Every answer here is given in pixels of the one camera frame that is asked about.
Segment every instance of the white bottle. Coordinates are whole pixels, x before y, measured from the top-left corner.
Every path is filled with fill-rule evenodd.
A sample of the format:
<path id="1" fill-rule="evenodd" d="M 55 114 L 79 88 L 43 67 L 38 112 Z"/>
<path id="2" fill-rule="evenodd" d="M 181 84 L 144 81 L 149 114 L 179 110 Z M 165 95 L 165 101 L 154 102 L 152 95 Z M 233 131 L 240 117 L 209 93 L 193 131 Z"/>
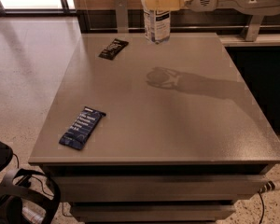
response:
<path id="1" fill-rule="evenodd" d="M 156 44 L 169 40 L 170 11 L 150 11 L 144 8 L 145 35 Z"/>
<path id="2" fill-rule="evenodd" d="M 38 213 L 28 209 L 27 207 L 22 208 L 22 214 L 33 224 L 41 224 L 43 221 L 43 217 Z"/>

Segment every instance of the black chair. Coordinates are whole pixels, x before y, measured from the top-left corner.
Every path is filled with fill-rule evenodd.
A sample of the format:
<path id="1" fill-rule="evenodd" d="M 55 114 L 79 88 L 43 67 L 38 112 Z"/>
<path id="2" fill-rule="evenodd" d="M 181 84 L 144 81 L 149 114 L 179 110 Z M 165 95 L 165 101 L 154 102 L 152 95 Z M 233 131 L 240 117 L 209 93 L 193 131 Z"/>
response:
<path id="1" fill-rule="evenodd" d="M 12 149 L 0 142 L 0 172 L 8 166 L 12 156 Z M 48 179 L 54 193 L 52 199 L 33 189 L 29 189 L 29 179 L 34 175 L 42 175 Z M 21 179 L 14 184 L 13 181 L 17 177 L 21 177 Z M 42 220 L 42 224 L 50 224 L 58 209 L 61 194 L 57 184 L 38 171 L 24 169 L 9 170 L 0 183 L 0 224 L 30 223 L 21 213 L 21 199 L 31 201 L 45 209 L 46 214 Z"/>

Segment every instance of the dark blue package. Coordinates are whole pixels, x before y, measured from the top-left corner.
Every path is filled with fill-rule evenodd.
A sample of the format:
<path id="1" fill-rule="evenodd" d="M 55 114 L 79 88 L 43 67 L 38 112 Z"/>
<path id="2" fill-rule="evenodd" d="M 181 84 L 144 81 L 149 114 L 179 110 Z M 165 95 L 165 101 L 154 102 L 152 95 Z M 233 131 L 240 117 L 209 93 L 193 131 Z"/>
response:
<path id="1" fill-rule="evenodd" d="M 59 144 L 81 150 L 100 119 L 104 116 L 105 113 L 101 111 L 84 107 L 72 126 L 62 136 Z"/>

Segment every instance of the gray tabletop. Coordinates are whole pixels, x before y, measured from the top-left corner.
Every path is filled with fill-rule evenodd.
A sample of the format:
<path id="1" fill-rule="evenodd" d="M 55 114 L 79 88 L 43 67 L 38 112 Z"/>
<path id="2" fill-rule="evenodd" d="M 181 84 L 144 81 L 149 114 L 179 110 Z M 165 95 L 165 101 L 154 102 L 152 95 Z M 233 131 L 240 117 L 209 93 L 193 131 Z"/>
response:
<path id="1" fill-rule="evenodd" d="M 114 61 L 99 53 L 127 40 Z M 78 151 L 59 139 L 84 106 L 106 112 Z M 280 162 L 280 142 L 215 34 L 83 35 L 31 164 Z"/>

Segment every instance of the wire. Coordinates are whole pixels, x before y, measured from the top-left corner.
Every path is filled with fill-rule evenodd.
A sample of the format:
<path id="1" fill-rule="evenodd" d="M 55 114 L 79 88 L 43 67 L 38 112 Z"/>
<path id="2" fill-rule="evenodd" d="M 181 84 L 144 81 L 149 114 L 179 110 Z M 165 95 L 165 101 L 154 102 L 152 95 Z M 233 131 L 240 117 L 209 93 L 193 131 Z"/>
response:
<path id="1" fill-rule="evenodd" d="M 36 179 L 38 182 L 40 182 L 41 189 L 42 189 L 42 191 L 43 191 L 46 195 L 48 195 L 48 196 L 50 196 L 50 197 L 54 197 L 54 195 L 51 195 L 51 194 L 45 192 L 45 190 L 44 190 L 44 184 L 43 184 L 43 182 L 42 182 L 39 178 L 37 178 L 37 177 L 35 177 L 35 176 L 31 176 L 31 177 L 34 178 L 34 179 Z"/>
<path id="2" fill-rule="evenodd" d="M 63 203 L 63 215 L 64 215 L 65 217 L 73 217 L 73 216 L 67 215 L 67 214 L 64 212 L 64 203 Z"/>
<path id="3" fill-rule="evenodd" d="M 261 223 L 262 223 L 262 220 L 263 220 L 263 217 L 264 217 L 264 208 L 265 208 L 265 207 L 264 207 L 264 202 L 263 202 L 261 193 L 258 192 L 258 194 L 259 194 L 259 196 L 260 196 L 260 200 L 261 200 L 261 204 L 262 204 L 262 214 L 261 214 L 261 219 L 260 219 L 260 221 L 259 221 L 259 224 L 261 224 Z"/>
<path id="4" fill-rule="evenodd" d="M 13 154 L 15 157 L 16 157 L 16 159 L 17 159 L 17 168 L 19 168 L 20 167 L 20 162 L 19 162 L 19 157 L 17 156 L 17 154 Z"/>

